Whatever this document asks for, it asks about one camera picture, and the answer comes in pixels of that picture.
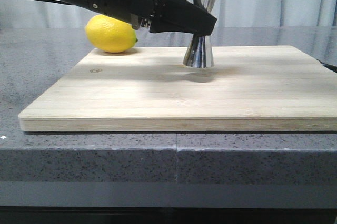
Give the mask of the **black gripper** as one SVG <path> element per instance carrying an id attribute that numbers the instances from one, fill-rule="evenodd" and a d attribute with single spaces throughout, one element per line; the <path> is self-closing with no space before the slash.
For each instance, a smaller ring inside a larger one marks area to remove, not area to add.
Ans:
<path id="1" fill-rule="evenodd" d="M 216 18 L 187 0 L 87 0 L 88 9 L 116 18 L 134 29 L 150 25 L 151 33 L 211 35 Z"/>

